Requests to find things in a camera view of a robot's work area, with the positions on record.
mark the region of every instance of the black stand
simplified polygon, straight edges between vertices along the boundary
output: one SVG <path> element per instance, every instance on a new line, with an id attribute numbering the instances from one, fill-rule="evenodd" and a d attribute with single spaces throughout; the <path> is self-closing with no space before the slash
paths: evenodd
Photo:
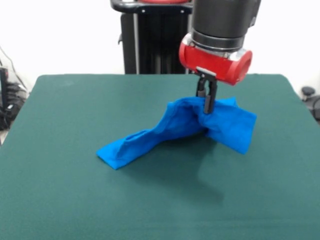
<path id="1" fill-rule="evenodd" d="M 181 40 L 188 33 L 192 2 L 152 4 L 111 0 L 121 15 L 126 74 L 185 74 L 179 60 Z"/>

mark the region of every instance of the cable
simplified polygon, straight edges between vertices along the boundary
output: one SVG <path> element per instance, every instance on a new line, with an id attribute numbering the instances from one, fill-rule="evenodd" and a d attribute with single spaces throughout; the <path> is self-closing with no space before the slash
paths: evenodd
<path id="1" fill-rule="evenodd" d="M 16 78 L 19 80 L 19 82 L 22 84 L 22 86 L 27 89 L 26 85 L 24 84 L 24 82 L 21 80 L 21 78 L 18 76 L 17 72 L 16 72 L 16 69 L 15 69 L 15 66 L 14 66 L 14 62 L 12 61 L 12 59 L 6 54 L 6 52 L 2 49 L 2 47 L 0 46 L 0 50 L 1 52 L 3 53 L 3 55 L 10 61 L 11 63 L 11 66 L 12 66 L 12 70 L 16 76 Z"/>
<path id="2" fill-rule="evenodd" d="M 312 115 L 313 115 L 313 117 L 315 118 L 315 119 L 317 119 L 316 118 L 316 104 L 317 104 L 317 102 L 319 102 L 320 101 L 320 97 L 318 97 L 314 102 L 313 102 L 313 105 L 312 105 Z"/>

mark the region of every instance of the table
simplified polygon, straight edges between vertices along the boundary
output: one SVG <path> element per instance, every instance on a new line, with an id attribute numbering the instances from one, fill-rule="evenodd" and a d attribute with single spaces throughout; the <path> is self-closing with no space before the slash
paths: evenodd
<path id="1" fill-rule="evenodd" d="M 281 75 L 218 86 L 258 116 L 245 155 L 197 135 L 119 170 L 96 156 L 196 82 L 41 76 L 0 150 L 0 240 L 318 240 L 320 129 Z"/>

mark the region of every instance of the blue towel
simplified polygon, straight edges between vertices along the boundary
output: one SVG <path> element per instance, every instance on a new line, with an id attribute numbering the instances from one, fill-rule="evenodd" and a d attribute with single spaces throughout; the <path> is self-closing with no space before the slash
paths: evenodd
<path id="1" fill-rule="evenodd" d="M 204 104 L 204 97 L 185 97 L 170 102 L 161 121 L 154 128 L 112 142 L 96 154 L 113 169 L 118 169 L 163 141 L 199 132 L 245 154 L 257 116 L 239 108 L 235 98 L 216 100 L 210 114 L 204 113 Z"/>

